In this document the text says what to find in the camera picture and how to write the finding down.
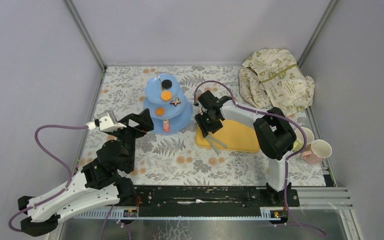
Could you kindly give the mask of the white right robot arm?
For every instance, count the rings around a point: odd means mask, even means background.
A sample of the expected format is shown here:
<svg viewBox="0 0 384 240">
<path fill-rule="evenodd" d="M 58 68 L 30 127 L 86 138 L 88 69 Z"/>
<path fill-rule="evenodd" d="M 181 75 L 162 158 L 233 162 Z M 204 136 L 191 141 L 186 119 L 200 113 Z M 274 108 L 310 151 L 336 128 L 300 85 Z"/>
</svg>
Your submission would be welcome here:
<svg viewBox="0 0 384 240">
<path fill-rule="evenodd" d="M 287 199 L 285 191 L 289 184 L 286 162 L 297 139 L 290 120 L 277 107 L 263 112 L 239 105 L 231 96 L 218 98 L 209 90 L 194 97 L 193 104 L 199 107 L 200 112 L 194 119 L 205 139 L 211 139 L 212 134 L 222 129 L 225 120 L 254 130 L 259 148 L 268 157 L 271 168 L 267 180 L 270 188 L 266 193 L 267 201 L 273 206 L 281 205 Z"/>
</svg>

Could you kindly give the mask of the yellow serving tray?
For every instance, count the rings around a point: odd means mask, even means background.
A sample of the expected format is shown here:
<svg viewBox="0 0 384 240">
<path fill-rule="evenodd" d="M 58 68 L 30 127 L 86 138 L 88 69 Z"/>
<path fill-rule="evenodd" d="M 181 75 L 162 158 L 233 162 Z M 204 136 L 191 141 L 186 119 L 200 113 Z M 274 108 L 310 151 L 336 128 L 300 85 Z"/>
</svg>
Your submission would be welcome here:
<svg viewBox="0 0 384 240">
<path fill-rule="evenodd" d="M 222 121 L 223 127 L 216 133 L 209 133 L 214 138 L 227 145 L 227 149 L 216 144 L 221 150 L 229 150 L 236 152 L 257 153 L 260 151 L 259 142 L 257 140 L 254 129 L 233 120 Z M 213 149 L 203 137 L 201 129 L 197 127 L 195 134 L 195 143 L 199 147 Z"/>
</svg>

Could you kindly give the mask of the orange waffle cookie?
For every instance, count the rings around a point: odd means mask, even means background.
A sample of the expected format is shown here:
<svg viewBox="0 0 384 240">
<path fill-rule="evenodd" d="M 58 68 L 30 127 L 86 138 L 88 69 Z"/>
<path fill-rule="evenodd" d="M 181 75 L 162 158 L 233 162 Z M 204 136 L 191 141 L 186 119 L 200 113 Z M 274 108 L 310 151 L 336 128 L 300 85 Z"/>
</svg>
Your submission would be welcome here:
<svg viewBox="0 0 384 240">
<path fill-rule="evenodd" d="M 172 93 L 166 90 L 162 91 L 160 94 L 160 98 L 164 102 L 170 101 L 172 99 L 172 96 L 173 96 Z"/>
</svg>

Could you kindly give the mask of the orange flower cookie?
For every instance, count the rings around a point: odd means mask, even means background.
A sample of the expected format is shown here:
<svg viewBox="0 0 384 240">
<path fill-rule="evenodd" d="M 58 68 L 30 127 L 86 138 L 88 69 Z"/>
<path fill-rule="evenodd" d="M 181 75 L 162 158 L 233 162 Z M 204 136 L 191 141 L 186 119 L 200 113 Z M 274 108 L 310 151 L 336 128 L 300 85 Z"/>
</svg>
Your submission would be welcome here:
<svg viewBox="0 0 384 240">
<path fill-rule="evenodd" d="M 163 116 L 165 114 L 165 109 L 163 107 L 158 107 L 155 109 L 156 116 Z"/>
</svg>

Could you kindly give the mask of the light blue tongs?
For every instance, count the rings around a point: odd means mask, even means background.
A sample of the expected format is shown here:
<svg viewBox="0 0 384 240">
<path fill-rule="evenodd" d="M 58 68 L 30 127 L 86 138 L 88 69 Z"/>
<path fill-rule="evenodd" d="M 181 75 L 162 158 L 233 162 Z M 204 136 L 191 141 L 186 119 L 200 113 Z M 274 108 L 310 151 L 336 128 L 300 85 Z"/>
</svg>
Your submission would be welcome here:
<svg viewBox="0 0 384 240">
<path fill-rule="evenodd" d="M 228 146 L 221 142 L 220 140 L 216 139 L 215 137 L 213 137 L 213 135 L 211 134 L 208 134 L 207 137 L 206 137 L 206 140 L 207 142 L 210 144 L 210 146 L 212 147 L 212 149 L 214 150 L 214 152 L 219 155 L 220 154 L 220 150 L 217 148 L 216 144 L 220 145 L 223 149 L 227 149 Z"/>
</svg>

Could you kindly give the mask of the blue three-tier cake stand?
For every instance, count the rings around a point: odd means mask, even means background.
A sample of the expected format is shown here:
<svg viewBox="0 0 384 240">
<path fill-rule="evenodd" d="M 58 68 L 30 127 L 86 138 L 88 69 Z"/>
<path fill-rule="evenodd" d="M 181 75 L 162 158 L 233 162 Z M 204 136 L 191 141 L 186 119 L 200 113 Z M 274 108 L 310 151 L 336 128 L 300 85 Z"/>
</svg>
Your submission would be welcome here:
<svg viewBox="0 0 384 240">
<path fill-rule="evenodd" d="M 161 82 L 163 80 L 171 80 L 172 87 L 167 90 L 163 90 Z M 172 98 L 169 101 L 163 101 L 161 99 L 162 91 L 170 91 Z M 149 109 L 150 116 L 154 124 L 155 134 L 171 135 L 176 134 L 180 130 L 184 129 L 192 119 L 193 106 L 188 101 L 186 95 L 181 89 L 180 83 L 177 81 L 174 75 L 157 73 L 155 77 L 149 79 L 144 88 L 145 100 L 143 101 L 143 107 Z M 170 105 L 170 102 L 179 97 L 181 104 L 174 107 Z M 157 116 L 155 114 L 156 108 L 164 108 L 165 114 Z M 169 120 L 170 131 L 163 131 L 163 120 Z"/>
</svg>

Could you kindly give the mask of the black round cookie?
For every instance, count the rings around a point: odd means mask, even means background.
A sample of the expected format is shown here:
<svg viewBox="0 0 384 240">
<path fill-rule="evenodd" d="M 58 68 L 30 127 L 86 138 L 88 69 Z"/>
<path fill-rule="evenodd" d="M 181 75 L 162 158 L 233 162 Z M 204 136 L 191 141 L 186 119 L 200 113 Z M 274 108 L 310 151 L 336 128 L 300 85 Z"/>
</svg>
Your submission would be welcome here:
<svg viewBox="0 0 384 240">
<path fill-rule="evenodd" d="M 163 90 L 169 90 L 173 86 L 173 83 L 169 79 L 165 79 L 161 82 L 161 88 Z"/>
</svg>

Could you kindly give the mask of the star shaped cookie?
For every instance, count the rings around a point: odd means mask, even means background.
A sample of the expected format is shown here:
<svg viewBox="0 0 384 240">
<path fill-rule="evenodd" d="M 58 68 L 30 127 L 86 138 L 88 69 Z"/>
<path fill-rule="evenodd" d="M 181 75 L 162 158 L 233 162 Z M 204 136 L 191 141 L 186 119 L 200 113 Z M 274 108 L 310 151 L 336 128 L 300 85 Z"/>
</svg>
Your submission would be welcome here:
<svg viewBox="0 0 384 240">
<path fill-rule="evenodd" d="M 173 99 L 171 102 L 170 102 L 170 105 L 174 106 L 174 107 L 177 107 L 179 104 L 181 104 L 181 100 L 179 97 L 176 97 L 175 99 Z"/>
</svg>

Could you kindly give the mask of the pink cake slice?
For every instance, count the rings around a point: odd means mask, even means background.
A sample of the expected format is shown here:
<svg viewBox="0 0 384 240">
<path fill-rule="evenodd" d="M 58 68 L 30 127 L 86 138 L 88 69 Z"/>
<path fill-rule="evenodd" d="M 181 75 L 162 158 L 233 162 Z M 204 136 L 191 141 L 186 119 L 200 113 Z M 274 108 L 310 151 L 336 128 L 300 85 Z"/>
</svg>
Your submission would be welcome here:
<svg viewBox="0 0 384 240">
<path fill-rule="evenodd" d="M 168 133 L 170 131 L 170 122 L 168 119 L 162 121 L 162 128 L 164 133 Z"/>
</svg>

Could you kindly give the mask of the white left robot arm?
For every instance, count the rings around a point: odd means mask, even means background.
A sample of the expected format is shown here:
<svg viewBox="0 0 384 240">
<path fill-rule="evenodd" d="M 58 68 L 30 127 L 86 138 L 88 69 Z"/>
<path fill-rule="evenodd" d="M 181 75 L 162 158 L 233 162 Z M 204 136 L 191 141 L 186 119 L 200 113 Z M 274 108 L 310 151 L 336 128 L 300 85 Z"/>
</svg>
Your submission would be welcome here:
<svg viewBox="0 0 384 240">
<path fill-rule="evenodd" d="M 68 180 L 40 196 L 20 197 L 19 211 L 8 222 L 11 230 L 38 237 L 89 210 L 107 205 L 139 205 L 133 181 L 120 172 L 129 174 L 134 170 L 136 140 L 154 129 L 149 109 L 120 120 L 109 110 L 80 129 L 98 129 L 114 139 L 106 141 L 96 152 L 96 158 L 76 174 L 59 159 L 68 172 Z"/>
</svg>

